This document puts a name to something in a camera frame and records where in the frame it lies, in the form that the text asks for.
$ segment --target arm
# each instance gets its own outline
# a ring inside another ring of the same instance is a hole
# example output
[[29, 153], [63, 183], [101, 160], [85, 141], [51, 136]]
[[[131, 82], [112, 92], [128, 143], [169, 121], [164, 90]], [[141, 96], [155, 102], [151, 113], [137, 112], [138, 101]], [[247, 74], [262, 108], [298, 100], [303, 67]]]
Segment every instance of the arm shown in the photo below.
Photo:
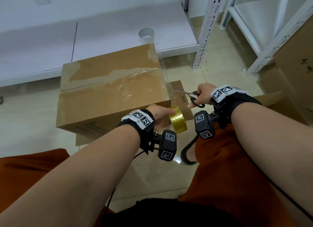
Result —
[[[175, 110], [147, 108], [162, 126]], [[1, 226], [93, 226], [139, 149], [140, 137], [120, 126], [79, 150], [0, 214]]]
[[[198, 104], [209, 103], [216, 86], [198, 87]], [[278, 186], [299, 204], [310, 206], [313, 189], [313, 129], [264, 106], [245, 102], [235, 108], [232, 124], [244, 150]]]

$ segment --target person's right forearm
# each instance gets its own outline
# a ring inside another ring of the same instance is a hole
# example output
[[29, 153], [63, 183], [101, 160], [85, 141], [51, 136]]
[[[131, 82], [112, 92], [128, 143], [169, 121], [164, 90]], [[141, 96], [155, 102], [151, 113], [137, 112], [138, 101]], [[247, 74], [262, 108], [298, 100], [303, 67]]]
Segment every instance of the person's right forearm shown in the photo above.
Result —
[[311, 206], [312, 213], [313, 129], [250, 102], [236, 107], [231, 120], [256, 165], [302, 205]]

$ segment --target scissors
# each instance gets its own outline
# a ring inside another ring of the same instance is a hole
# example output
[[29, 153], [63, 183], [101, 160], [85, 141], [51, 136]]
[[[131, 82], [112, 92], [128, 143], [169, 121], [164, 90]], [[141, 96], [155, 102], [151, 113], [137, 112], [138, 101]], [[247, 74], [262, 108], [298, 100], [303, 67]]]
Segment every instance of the scissors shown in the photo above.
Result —
[[192, 93], [188, 93], [188, 92], [185, 92], [185, 91], [179, 91], [179, 90], [175, 90], [174, 89], [174, 91], [177, 91], [177, 92], [180, 92], [180, 93], [183, 93], [183, 94], [187, 94], [189, 97], [190, 97], [190, 101], [196, 106], [196, 107], [200, 107], [200, 108], [204, 108], [204, 104], [201, 104], [201, 105], [199, 105], [199, 104], [196, 104], [194, 101], [200, 96], [200, 94], [198, 94], [197, 93], [197, 91], [194, 91], [194, 92], [192, 92]]

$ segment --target black scissors handle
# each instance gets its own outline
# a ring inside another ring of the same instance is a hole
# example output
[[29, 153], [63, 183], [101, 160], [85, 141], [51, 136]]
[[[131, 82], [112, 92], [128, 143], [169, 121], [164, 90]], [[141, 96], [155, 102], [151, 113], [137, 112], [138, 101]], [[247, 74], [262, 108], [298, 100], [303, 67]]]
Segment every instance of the black scissors handle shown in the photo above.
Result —
[[[200, 94], [198, 94], [197, 93], [197, 91], [194, 91], [193, 92], [193, 95], [196, 95], [196, 96], [200, 96]], [[195, 103], [195, 100], [196, 100], [197, 98], [194, 98], [194, 97], [192, 97], [192, 96], [190, 96], [190, 101], [196, 106], [196, 107], [200, 107], [200, 108], [204, 108], [204, 104], [196, 104]]]

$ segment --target orange pants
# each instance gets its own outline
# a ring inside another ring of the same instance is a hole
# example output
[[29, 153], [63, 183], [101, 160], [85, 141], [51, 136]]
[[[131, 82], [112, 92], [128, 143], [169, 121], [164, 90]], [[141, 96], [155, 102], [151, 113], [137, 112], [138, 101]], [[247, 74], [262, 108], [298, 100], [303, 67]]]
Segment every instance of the orange pants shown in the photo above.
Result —
[[[294, 226], [266, 180], [240, 146], [232, 125], [196, 142], [199, 166], [182, 202], [214, 205], [244, 226]], [[69, 157], [64, 149], [0, 159], [0, 213]], [[95, 226], [103, 215], [101, 211]]]

